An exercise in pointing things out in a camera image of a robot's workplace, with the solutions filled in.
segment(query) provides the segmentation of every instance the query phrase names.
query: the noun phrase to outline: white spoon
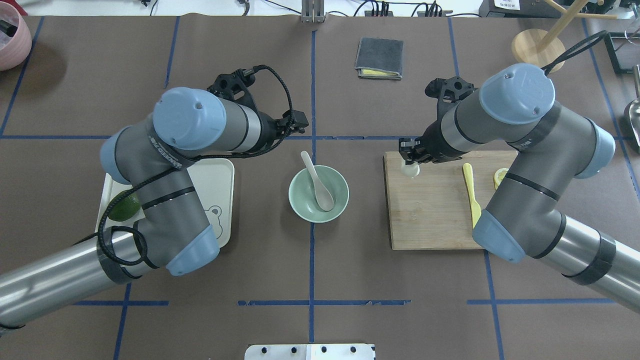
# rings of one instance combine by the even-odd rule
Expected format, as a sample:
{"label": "white spoon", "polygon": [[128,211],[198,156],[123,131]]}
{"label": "white spoon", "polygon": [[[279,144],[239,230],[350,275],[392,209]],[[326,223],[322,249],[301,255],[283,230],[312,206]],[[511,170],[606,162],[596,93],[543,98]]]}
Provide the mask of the white spoon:
{"label": "white spoon", "polygon": [[316,192],[316,201],[320,208],[324,211],[330,211],[333,209],[333,197],[329,193],[329,190],[326,189],[320,178],[318,178],[318,174],[316,172],[316,168],[314,164],[311,162],[311,158],[309,157],[309,153],[306,151],[302,151],[300,153],[302,157],[302,161],[305,162],[305,166],[311,175],[311,180],[314,182],[314,191]]}

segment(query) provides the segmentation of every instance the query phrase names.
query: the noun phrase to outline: pink bowl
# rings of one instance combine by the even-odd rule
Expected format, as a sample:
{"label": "pink bowl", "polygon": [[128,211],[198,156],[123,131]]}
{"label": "pink bowl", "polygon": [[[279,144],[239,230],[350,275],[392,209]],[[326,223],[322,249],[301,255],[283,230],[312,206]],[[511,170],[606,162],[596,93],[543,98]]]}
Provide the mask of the pink bowl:
{"label": "pink bowl", "polygon": [[7,3],[0,3],[0,19],[15,25],[18,30],[5,45],[0,43],[0,71],[20,65],[31,51],[31,32],[18,10]]}

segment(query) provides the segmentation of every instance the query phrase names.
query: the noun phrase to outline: light blue joint cap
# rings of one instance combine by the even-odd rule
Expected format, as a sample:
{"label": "light blue joint cap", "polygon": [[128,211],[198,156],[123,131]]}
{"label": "light blue joint cap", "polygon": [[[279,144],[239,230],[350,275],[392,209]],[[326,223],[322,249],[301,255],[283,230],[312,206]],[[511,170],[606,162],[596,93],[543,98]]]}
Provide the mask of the light blue joint cap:
{"label": "light blue joint cap", "polygon": [[473,237],[478,245],[510,263],[519,263],[525,256],[520,244],[486,209],[474,227]]}
{"label": "light blue joint cap", "polygon": [[200,150],[214,143],[227,125],[227,111],[215,95],[201,89],[172,88],[154,108],[154,128],[167,144]]}
{"label": "light blue joint cap", "polygon": [[124,185],[130,185],[131,183],[126,180],[118,170],[118,164],[116,163],[116,143],[118,143],[120,133],[122,133],[122,131],[127,127],[121,129],[115,133],[115,135],[108,138],[100,148],[100,163],[102,164],[102,168],[107,174],[111,175],[113,180]]}
{"label": "light blue joint cap", "polygon": [[485,81],[479,91],[484,111],[510,125],[539,120],[556,101],[554,84],[544,71],[528,63],[500,71]]}
{"label": "light blue joint cap", "polygon": [[596,149],[593,151],[589,165],[581,173],[574,176],[576,179],[586,179],[599,173],[601,168],[609,164],[616,152],[616,141],[613,140],[613,136],[597,126],[591,119],[587,120],[591,121],[593,129],[596,131]]}
{"label": "light blue joint cap", "polygon": [[213,261],[219,252],[218,239],[209,225],[169,261],[166,268],[173,276],[188,274]]}

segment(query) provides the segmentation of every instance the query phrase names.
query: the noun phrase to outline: white plate with holes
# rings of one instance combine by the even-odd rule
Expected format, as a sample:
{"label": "white plate with holes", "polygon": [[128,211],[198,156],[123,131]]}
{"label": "white plate with holes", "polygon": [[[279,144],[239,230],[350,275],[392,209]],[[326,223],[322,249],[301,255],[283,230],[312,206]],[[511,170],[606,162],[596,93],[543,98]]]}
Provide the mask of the white plate with holes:
{"label": "white plate with holes", "polygon": [[244,360],[375,360],[372,344],[251,345]]}
{"label": "white plate with holes", "polygon": [[[223,247],[231,237],[231,212],[236,172],[234,164],[227,159],[204,159],[189,167],[187,171],[202,203],[202,209],[206,212],[207,218],[213,226],[213,231],[216,233],[218,245]],[[98,219],[95,223],[96,231],[98,231],[100,218],[109,201],[121,191],[128,189],[131,189],[131,185],[120,184],[114,181],[109,174],[105,175]],[[144,217],[145,214],[140,210],[124,222],[107,219],[106,227],[132,226],[135,221]]]}

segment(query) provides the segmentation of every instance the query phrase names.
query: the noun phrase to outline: lemon slice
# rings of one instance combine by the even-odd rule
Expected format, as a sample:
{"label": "lemon slice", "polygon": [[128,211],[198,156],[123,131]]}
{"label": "lemon slice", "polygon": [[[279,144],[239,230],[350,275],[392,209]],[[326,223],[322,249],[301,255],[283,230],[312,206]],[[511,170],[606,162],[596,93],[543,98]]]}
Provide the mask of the lemon slice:
{"label": "lemon slice", "polygon": [[506,167],[499,168],[498,170],[495,171],[495,174],[493,175],[493,187],[496,190],[498,190],[498,185],[500,185],[500,183],[502,182],[502,180],[504,179],[504,176],[507,174],[508,171],[509,169]]}
{"label": "lemon slice", "polygon": [[[126,190],[120,192],[118,195],[114,197],[114,199],[120,196],[120,194],[124,193],[125,191]],[[138,213],[139,210],[140,210],[140,201],[138,200],[138,197],[136,196],[136,194],[133,193],[127,196],[126,198],[124,198],[118,204],[116,204],[111,210],[111,212],[109,213],[108,217],[113,221],[123,222],[132,218],[135,214]]]}

